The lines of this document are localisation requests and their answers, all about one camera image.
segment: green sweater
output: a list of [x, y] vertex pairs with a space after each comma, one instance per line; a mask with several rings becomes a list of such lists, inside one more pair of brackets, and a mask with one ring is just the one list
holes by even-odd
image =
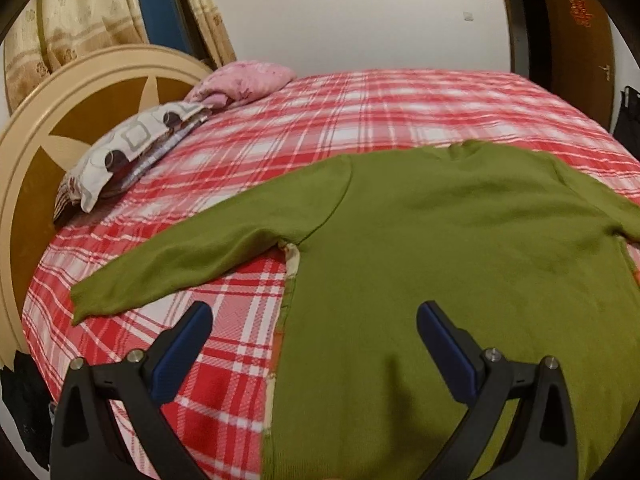
[[110, 262], [72, 288], [74, 322], [201, 284], [275, 244], [296, 246], [263, 478], [420, 475], [465, 411], [417, 335], [425, 300], [512, 360], [559, 358], [584, 478], [640, 397], [640, 289], [623, 237], [640, 240], [640, 208], [547, 153], [468, 141], [341, 155]]

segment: dark circle on pillow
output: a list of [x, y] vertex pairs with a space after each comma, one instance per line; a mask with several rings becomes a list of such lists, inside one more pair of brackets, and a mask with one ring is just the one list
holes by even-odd
[[182, 119], [180, 115], [175, 112], [166, 112], [162, 118], [162, 122], [167, 128], [175, 128], [176, 126], [180, 126]]
[[129, 159], [120, 150], [111, 150], [104, 156], [104, 167], [111, 173], [119, 170], [128, 162]]

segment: blue gripper pad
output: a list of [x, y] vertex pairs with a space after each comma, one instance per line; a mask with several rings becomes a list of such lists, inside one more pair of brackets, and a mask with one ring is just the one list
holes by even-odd
[[418, 333], [453, 398], [471, 406], [478, 396], [476, 370], [450, 333], [450, 330], [457, 329], [451, 323], [449, 328], [445, 326], [432, 309], [432, 304], [433, 301], [427, 301], [418, 307]]
[[211, 307], [197, 301], [190, 310], [185, 316], [191, 315], [191, 318], [175, 337], [174, 342], [165, 351], [151, 374], [149, 394], [158, 406], [175, 399], [182, 381], [211, 334], [213, 326]]

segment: door handle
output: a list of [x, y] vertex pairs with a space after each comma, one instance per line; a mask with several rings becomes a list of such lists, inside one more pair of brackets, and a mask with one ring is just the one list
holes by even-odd
[[607, 81], [611, 81], [611, 67], [609, 65], [607, 66], [598, 65], [598, 68], [603, 69], [607, 73]]

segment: sweater sleeve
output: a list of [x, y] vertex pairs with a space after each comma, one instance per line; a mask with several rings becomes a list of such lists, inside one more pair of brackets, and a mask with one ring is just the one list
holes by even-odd
[[552, 156], [556, 173], [575, 193], [609, 216], [628, 240], [640, 241], [640, 206], [595, 178]]
[[350, 179], [351, 159], [335, 156], [165, 229], [71, 288], [73, 324], [208, 282], [279, 242], [299, 244], [331, 216]]

